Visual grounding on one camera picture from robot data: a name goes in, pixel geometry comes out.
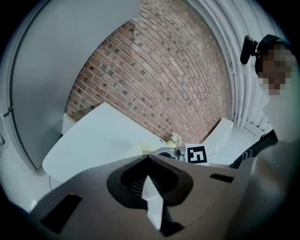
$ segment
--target white counter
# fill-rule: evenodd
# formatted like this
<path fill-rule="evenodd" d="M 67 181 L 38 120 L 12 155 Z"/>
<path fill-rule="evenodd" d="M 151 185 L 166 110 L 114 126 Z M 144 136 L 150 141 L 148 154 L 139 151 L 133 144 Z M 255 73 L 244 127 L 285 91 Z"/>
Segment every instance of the white counter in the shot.
<path fill-rule="evenodd" d="M 55 144 L 43 168 L 63 183 L 86 169 L 166 146 L 159 137 L 103 103 Z"/>

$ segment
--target white curved wall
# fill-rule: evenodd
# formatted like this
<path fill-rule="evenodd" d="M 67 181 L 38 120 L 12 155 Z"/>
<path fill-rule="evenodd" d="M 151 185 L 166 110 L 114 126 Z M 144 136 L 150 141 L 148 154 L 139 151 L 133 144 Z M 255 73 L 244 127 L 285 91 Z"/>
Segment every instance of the white curved wall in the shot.
<path fill-rule="evenodd" d="M 272 34 L 284 38 L 275 21 L 253 0 L 188 0 L 215 34 L 227 63 L 232 88 L 232 120 L 258 136 L 272 130 L 263 113 L 268 95 L 255 73 L 255 59 L 243 66 L 240 53 L 244 36 L 260 41 Z"/>
<path fill-rule="evenodd" d="M 140 0 L 44 0 L 10 39 L 1 60 L 1 115 L 16 150 L 35 169 L 60 138 L 82 66 L 137 15 L 139 5 Z"/>

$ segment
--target white floor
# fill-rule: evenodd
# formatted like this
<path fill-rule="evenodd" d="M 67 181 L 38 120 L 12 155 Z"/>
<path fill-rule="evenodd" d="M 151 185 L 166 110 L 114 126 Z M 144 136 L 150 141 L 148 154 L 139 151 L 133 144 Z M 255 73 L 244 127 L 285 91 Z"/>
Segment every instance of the white floor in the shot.
<path fill-rule="evenodd" d="M 34 174 L 8 148 L 0 149 L 0 183 L 10 201 L 30 212 L 37 202 L 51 191 L 49 175 L 40 169 Z M 51 178 L 51 187 L 60 183 Z"/>

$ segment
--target red brick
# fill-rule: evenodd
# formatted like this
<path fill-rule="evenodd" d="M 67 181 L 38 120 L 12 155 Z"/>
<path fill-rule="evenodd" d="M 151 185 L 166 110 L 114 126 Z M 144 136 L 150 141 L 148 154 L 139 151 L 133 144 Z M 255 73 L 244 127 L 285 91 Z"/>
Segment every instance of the red brick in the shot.
<path fill-rule="evenodd" d="M 111 68 L 112 68 L 112 70 L 114 70 L 117 74 L 119 74 L 119 75 L 121 75 L 121 73 L 122 73 L 122 69 L 118 66 L 118 65 L 116 65 L 115 63 L 112 63 L 111 64 Z"/>
<path fill-rule="evenodd" d="M 95 88 L 95 91 L 103 97 L 106 95 L 106 91 L 98 86 Z"/>
<path fill-rule="evenodd" d="M 124 52 L 122 52 L 119 56 L 120 56 L 120 58 L 122 58 L 128 64 L 130 64 L 131 61 L 132 61 L 132 58 Z"/>
<path fill-rule="evenodd" d="M 99 49 L 99 52 L 103 53 L 106 57 L 109 57 L 109 55 L 111 55 L 111 50 L 107 49 L 106 47 L 102 46 Z"/>
<path fill-rule="evenodd" d="M 119 32 L 122 33 L 124 36 L 126 36 L 127 38 L 130 38 L 131 34 L 130 32 L 128 32 L 127 30 L 120 28 Z"/>
<path fill-rule="evenodd" d="M 117 93 L 115 95 L 116 99 L 118 99 L 120 102 L 122 102 L 123 104 L 127 103 L 127 99 L 120 93 Z"/>
<path fill-rule="evenodd" d="M 120 41 L 119 41 L 118 39 L 116 39 L 114 36 L 110 36 L 110 37 L 108 38 L 108 40 L 109 40 L 111 43 L 115 44 L 116 46 L 119 46 L 119 44 L 120 44 Z"/>
<path fill-rule="evenodd" d="M 127 38 L 126 36 L 124 36 L 123 34 L 117 32 L 117 31 L 115 31 L 112 35 L 128 46 L 132 44 L 132 41 L 129 38 Z"/>
<path fill-rule="evenodd" d="M 101 62 L 95 58 L 94 56 L 91 57 L 91 59 L 89 60 L 93 65 L 95 65 L 96 67 L 99 67 Z"/>
<path fill-rule="evenodd" d="M 85 76 L 87 76 L 89 79 L 93 79 L 93 77 L 94 77 L 94 74 L 91 71 L 87 70 L 87 69 L 84 69 L 83 74 Z"/>
<path fill-rule="evenodd" d="M 109 77 L 107 74 L 103 74 L 102 79 L 109 85 L 113 85 L 115 83 L 115 81 L 111 77 Z"/>
<path fill-rule="evenodd" d="M 206 23 L 186 2 L 143 0 L 140 11 L 84 65 L 67 114 L 78 121 L 90 111 L 85 106 L 105 101 L 165 140 L 177 132 L 184 141 L 198 143 L 218 119 L 229 117 L 230 89 L 219 57 L 222 52 Z M 105 98 L 93 87 L 103 89 Z M 72 102 L 78 111 L 70 107 Z"/>

